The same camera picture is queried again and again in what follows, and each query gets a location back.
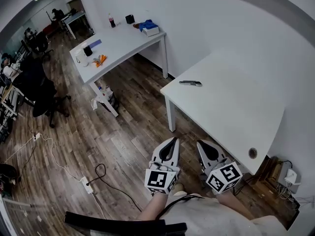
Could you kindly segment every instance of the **orange object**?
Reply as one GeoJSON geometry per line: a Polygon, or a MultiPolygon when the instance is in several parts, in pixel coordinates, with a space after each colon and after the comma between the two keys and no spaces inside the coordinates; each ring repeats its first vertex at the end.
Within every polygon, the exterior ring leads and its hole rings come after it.
{"type": "Polygon", "coordinates": [[[100,56],[100,63],[97,62],[97,61],[93,61],[93,63],[95,63],[95,64],[96,64],[96,67],[98,68],[98,67],[100,67],[100,66],[103,64],[103,62],[104,62],[106,59],[107,59],[107,56],[101,55],[101,56],[100,56]]]}

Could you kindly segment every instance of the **baseboard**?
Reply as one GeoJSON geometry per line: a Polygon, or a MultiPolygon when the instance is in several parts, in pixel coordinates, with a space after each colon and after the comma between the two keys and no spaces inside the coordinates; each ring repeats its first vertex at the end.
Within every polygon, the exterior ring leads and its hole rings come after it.
{"type": "MultiPolygon", "coordinates": [[[[148,62],[150,65],[152,65],[154,68],[156,68],[157,70],[159,70],[160,72],[163,72],[162,68],[160,68],[158,65],[154,64],[152,61],[148,60],[146,57],[142,56],[141,54],[137,53],[135,54],[135,56],[137,57],[141,57],[142,59],[144,59],[146,62],[148,62]]],[[[175,79],[175,77],[173,75],[170,75],[168,73],[168,77],[171,78],[172,80],[175,79]]]]}

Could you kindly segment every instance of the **black office chair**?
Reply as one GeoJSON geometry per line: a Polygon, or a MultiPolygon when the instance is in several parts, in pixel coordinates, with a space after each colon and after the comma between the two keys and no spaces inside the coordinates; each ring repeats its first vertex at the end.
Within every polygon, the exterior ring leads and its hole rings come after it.
{"type": "Polygon", "coordinates": [[[40,59],[34,59],[33,64],[28,70],[21,73],[13,82],[13,85],[18,88],[27,99],[24,102],[33,106],[33,116],[38,117],[43,114],[50,116],[49,126],[54,128],[52,124],[55,111],[68,117],[69,114],[58,107],[65,99],[71,99],[71,96],[66,95],[63,98],[55,97],[57,90],[54,83],[49,80],[44,72],[40,59]]]}
{"type": "Polygon", "coordinates": [[[29,45],[33,52],[36,54],[42,54],[40,58],[42,61],[46,56],[50,57],[49,53],[54,51],[53,49],[47,51],[48,41],[46,35],[42,31],[36,36],[36,38],[30,40],[29,45]]]}

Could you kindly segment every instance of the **white desk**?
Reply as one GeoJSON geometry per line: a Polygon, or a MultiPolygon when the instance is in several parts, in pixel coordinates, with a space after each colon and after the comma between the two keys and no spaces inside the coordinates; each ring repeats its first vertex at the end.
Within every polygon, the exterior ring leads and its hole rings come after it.
{"type": "Polygon", "coordinates": [[[83,67],[82,64],[78,63],[75,57],[75,52],[81,48],[81,44],[72,49],[70,54],[84,84],[89,84],[113,115],[118,116],[118,113],[95,85],[95,81],[120,63],[124,62],[126,59],[157,42],[159,42],[162,56],[163,76],[167,78],[168,70],[164,42],[165,35],[166,33],[160,32],[159,34],[147,37],[144,33],[140,32],[139,29],[134,28],[132,25],[122,23],[117,25],[115,28],[104,29],[102,32],[93,35],[85,41],[88,45],[99,39],[102,41],[101,44],[92,48],[93,54],[88,57],[89,65],[87,67],[83,67]],[[107,59],[104,61],[102,66],[96,68],[93,63],[93,58],[97,58],[102,54],[107,56],[107,59]]]}
{"type": "Polygon", "coordinates": [[[80,17],[83,17],[85,16],[85,12],[77,12],[75,13],[73,16],[70,16],[70,17],[65,17],[63,18],[62,20],[64,21],[65,25],[67,25],[67,28],[69,30],[69,32],[72,34],[72,36],[74,37],[74,39],[77,39],[73,33],[73,31],[71,30],[71,27],[70,27],[70,23],[72,23],[73,21],[79,19],[80,17]]]}
{"type": "Polygon", "coordinates": [[[175,130],[176,105],[254,175],[274,140],[284,107],[226,60],[210,54],[161,89],[169,129],[175,130]],[[179,84],[183,80],[203,86],[179,84]],[[255,159],[249,157],[251,148],[257,150],[255,159]]]}

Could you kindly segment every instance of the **black cup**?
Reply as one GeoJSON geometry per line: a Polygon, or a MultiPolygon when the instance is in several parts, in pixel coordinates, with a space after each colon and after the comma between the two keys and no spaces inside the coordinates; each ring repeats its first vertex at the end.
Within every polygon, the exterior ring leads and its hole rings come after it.
{"type": "Polygon", "coordinates": [[[84,51],[85,55],[88,57],[91,56],[93,53],[89,45],[86,48],[83,48],[83,51],[84,51]]]}

